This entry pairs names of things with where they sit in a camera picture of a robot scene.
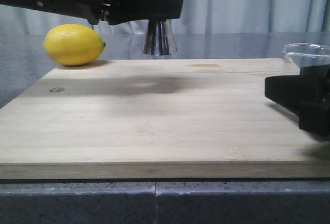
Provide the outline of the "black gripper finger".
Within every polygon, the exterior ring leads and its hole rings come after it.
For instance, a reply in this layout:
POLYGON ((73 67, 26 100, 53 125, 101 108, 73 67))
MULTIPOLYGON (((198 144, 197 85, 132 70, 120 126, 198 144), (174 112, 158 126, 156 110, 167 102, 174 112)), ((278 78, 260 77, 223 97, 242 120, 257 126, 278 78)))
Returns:
POLYGON ((299 128, 329 135, 329 65, 300 69, 299 75, 265 79, 265 97, 299 118, 299 128))
POLYGON ((102 20, 109 25, 181 16, 184 0, 103 0, 102 20))

